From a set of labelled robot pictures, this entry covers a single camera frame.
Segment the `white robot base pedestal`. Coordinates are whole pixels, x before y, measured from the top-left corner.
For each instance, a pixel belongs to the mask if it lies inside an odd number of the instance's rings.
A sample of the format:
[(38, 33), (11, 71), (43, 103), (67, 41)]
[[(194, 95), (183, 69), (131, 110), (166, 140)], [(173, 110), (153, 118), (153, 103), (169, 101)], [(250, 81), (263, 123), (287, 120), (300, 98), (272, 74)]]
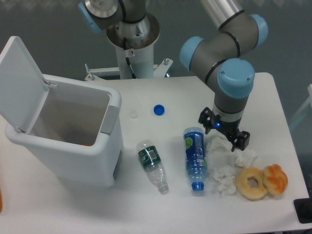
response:
[(118, 67), (90, 69), (85, 65), (87, 77), (120, 79), (168, 78), (173, 60), (165, 58), (154, 64), (154, 44), (160, 35), (157, 19), (150, 13), (136, 23), (119, 21), (106, 29), (109, 42), (114, 46)]

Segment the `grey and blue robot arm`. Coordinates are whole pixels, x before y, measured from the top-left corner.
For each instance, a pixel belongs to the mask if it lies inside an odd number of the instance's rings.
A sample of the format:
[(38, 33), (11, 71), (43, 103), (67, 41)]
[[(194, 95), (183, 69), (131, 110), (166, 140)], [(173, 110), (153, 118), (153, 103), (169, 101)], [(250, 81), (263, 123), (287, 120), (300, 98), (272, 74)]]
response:
[[(254, 68), (240, 56), (260, 46), (268, 36), (266, 21), (248, 15), (235, 0), (203, 0), (203, 8), (219, 30), (206, 41), (189, 38), (179, 59), (214, 92), (214, 106), (205, 108), (199, 123), (206, 132), (222, 133), (233, 149), (245, 150), (250, 134), (239, 124), (254, 86)], [(154, 43), (159, 37), (157, 19), (146, 11), (143, 0), (82, 0), (78, 8), (94, 32), (105, 31), (115, 46), (122, 79), (154, 76)]]

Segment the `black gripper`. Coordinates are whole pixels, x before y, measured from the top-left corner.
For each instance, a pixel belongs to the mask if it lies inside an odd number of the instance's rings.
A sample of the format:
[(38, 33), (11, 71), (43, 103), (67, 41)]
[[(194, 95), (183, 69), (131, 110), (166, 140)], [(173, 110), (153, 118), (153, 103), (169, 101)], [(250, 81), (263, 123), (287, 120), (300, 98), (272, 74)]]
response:
[(241, 112), (229, 114), (218, 108), (209, 109), (205, 107), (199, 115), (198, 122), (203, 125), (205, 134), (207, 135), (214, 127), (222, 133), (228, 141), (231, 142), (233, 152), (235, 149), (244, 151), (249, 145), (250, 133), (247, 131), (239, 131), (238, 127), (241, 121)]

